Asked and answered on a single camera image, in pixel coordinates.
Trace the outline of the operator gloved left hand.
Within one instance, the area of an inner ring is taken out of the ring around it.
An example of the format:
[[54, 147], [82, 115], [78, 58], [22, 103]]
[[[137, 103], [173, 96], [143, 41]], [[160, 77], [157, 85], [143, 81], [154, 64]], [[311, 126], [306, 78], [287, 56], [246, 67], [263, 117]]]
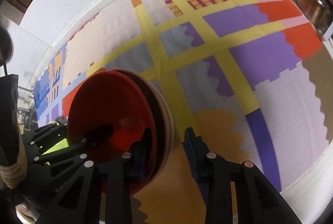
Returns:
[[1, 179], [8, 188], [13, 190], [25, 179], [27, 171], [28, 161], [25, 147], [20, 144], [16, 163], [9, 167], [1, 165]]

